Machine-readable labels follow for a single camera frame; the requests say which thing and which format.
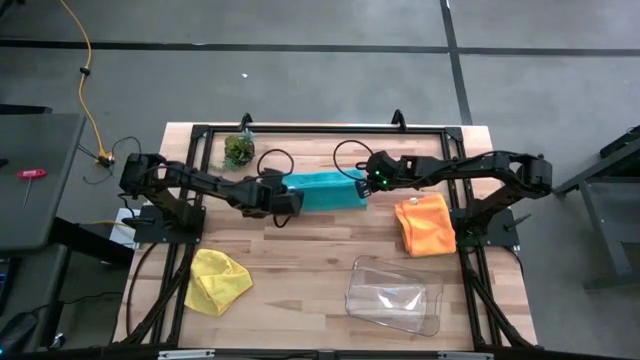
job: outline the gray concrete floor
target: gray concrete floor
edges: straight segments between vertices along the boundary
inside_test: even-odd
[[[638,48],[633,0],[449,0],[459,46]],[[112,41],[446,46],[438,0],[69,0],[90,37]],[[57,1],[31,1],[0,19],[0,37],[81,40]],[[0,48],[0,103],[80,112],[82,50]],[[639,57],[462,56],[473,122],[498,149],[544,153],[560,183],[596,160],[640,111]],[[448,55],[279,52],[94,52],[86,100],[112,144],[137,136],[159,148],[169,121],[385,123],[400,108],[411,123],[461,124]],[[95,148],[87,126],[82,143]],[[116,150],[124,155],[134,144]],[[113,218],[117,181],[78,155],[60,206],[77,222]],[[523,201],[518,214],[525,281],[541,345],[640,356],[640,291],[586,294],[610,273],[582,200]],[[74,256],[66,298],[113,291],[126,272]],[[118,301],[65,310],[70,347],[108,342]]]

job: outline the yellow cable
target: yellow cable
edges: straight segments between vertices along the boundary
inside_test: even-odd
[[[103,221],[94,221],[94,222],[92,222],[92,224],[116,225],[116,226],[125,226],[125,227],[128,227],[128,228],[131,228],[131,226],[129,226],[129,225],[125,224],[125,223],[121,223],[119,221],[103,220]]]
[[[84,67],[88,70],[89,67],[91,66],[91,42],[89,41],[89,36],[87,36],[87,32],[84,31],[84,27],[82,26],[82,23],[80,23],[80,20],[78,20],[78,18],[76,17],[76,14],[74,14],[73,11],[71,11],[71,8],[67,6],[67,3],[65,3],[64,0],[60,0],[60,3],[62,4],[62,6],[64,6],[64,8],[69,13],[69,15],[71,15],[73,20],[76,22],[76,24],[78,25],[78,28],[80,29],[80,32],[82,32],[82,36],[84,36],[84,41],[87,43],[87,49],[89,50],[89,53],[87,55],[87,62],[85,63]],[[84,109],[84,112],[85,114],[87,114],[89,121],[91,121],[91,125],[93,125],[93,132],[96,134],[96,140],[98,141],[98,151],[99,151],[98,156],[110,158],[113,154],[105,151],[104,147],[102,147],[102,139],[100,138],[100,133],[98,132],[98,125],[96,124],[96,121],[93,118],[93,115],[91,115],[89,108],[84,103],[83,92],[84,92],[84,84],[86,79],[87,79],[87,75],[83,73],[82,77],[80,78],[80,86],[78,86],[78,98],[80,99],[80,105],[82,105],[82,109]]]

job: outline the red tool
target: red tool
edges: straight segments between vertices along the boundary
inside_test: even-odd
[[[32,170],[22,170],[16,174],[20,179],[29,179],[29,185],[27,185],[27,193],[24,195],[24,202],[22,203],[22,207],[27,206],[27,199],[29,198],[29,191],[31,191],[31,181],[33,179],[39,179],[47,176],[47,171],[45,169],[32,169]]]

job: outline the orange towel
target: orange towel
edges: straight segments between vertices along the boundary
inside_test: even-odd
[[[456,252],[449,209],[441,194],[405,200],[396,205],[396,216],[402,223],[404,247],[411,256]]]

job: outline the yellow cloth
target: yellow cloth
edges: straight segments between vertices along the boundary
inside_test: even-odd
[[[184,304],[201,313],[220,316],[251,286],[247,269],[224,253],[200,249],[191,263]]]
[[[411,256],[452,254],[456,236],[441,194],[405,200],[395,206],[402,223],[404,247]]]

